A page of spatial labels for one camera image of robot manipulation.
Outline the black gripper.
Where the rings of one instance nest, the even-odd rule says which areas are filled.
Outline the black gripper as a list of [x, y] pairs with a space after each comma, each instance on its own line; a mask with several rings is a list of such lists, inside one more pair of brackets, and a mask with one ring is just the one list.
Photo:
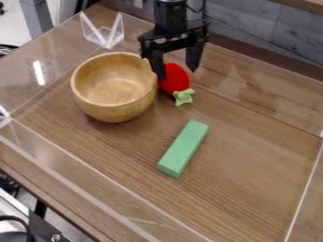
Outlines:
[[153, 0], [155, 27], [137, 38], [141, 57], [149, 60], [149, 65], [159, 79], [167, 77], [163, 54], [186, 48], [186, 64], [194, 72], [200, 64], [203, 48], [207, 41], [208, 22], [204, 16], [188, 19], [187, 11], [202, 13], [188, 5], [188, 0]]

